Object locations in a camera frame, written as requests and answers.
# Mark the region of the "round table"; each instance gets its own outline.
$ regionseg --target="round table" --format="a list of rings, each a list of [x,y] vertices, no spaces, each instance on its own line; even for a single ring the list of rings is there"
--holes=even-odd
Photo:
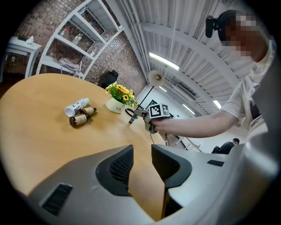
[[[105,103],[110,97],[95,84],[63,74],[41,74],[16,83],[0,100],[2,163],[13,186],[28,195],[75,158],[132,144],[129,192],[143,210],[159,220],[164,183],[151,162],[150,133],[142,118],[129,124],[126,112],[108,111]],[[97,113],[73,128],[64,109],[81,98],[89,98]],[[152,138],[155,144],[165,144],[159,134]]]

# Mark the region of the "ceiling light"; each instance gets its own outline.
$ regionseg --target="ceiling light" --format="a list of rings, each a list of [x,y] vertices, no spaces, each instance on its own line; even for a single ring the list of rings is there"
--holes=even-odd
[[[216,104],[216,106],[217,106],[219,109],[221,108],[221,105],[220,105],[220,103],[219,103],[217,100],[214,100],[213,102]]]
[[[159,87],[159,88],[161,88],[163,91],[167,92],[163,87]]]
[[[188,108],[185,104],[183,104],[183,106],[184,106],[185,108],[187,108],[193,115],[195,115],[195,113],[194,113],[193,111],[191,111],[190,108]]]
[[[163,63],[165,63],[165,64],[167,64],[167,65],[169,65],[169,66],[171,66],[173,68],[175,68],[176,70],[179,70],[179,66],[177,66],[176,64],[173,64],[172,62],[168,61],[167,59],[164,59],[164,58],[162,58],[162,57],[160,57],[158,55],[155,55],[155,54],[153,54],[151,52],[149,52],[149,55],[151,57],[153,57],[155,59],[158,59],[159,61],[161,61],[161,62],[163,62]]]

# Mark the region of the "round white lamp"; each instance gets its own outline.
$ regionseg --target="round white lamp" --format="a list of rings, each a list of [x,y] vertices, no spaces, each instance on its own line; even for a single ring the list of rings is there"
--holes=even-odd
[[[152,86],[159,87],[164,84],[164,76],[157,70],[152,70],[148,75],[148,81]]]

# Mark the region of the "person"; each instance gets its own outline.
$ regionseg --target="person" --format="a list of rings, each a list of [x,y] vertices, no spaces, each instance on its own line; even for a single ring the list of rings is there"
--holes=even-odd
[[[220,147],[220,151],[218,152],[218,154],[226,154],[228,155],[230,153],[230,150],[239,144],[239,139],[238,138],[234,138],[232,141],[230,142],[226,142],[224,143],[221,147]]]
[[[257,135],[267,131],[266,124],[255,105],[252,94],[269,69],[275,56],[273,40],[268,40],[256,26],[252,16],[244,16],[238,11],[227,10],[213,19],[212,30],[218,31],[222,45],[235,48],[243,57],[254,62],[250,73],[238,84],[226,104],[216,113],[190,119],[153,119],[155,130],[189,138],[208,138],[238,125],[245,117],[249,134]]]

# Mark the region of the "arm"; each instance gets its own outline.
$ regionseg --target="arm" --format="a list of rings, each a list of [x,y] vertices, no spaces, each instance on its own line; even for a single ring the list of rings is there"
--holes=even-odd
[[[155,125],[157,131],[189,138],[213,137],[227,131],[237,122],[238,119],[235,116],[223,110],[219,110],[209,116],[201,116],[186,120],[151,120],[151,123]]]

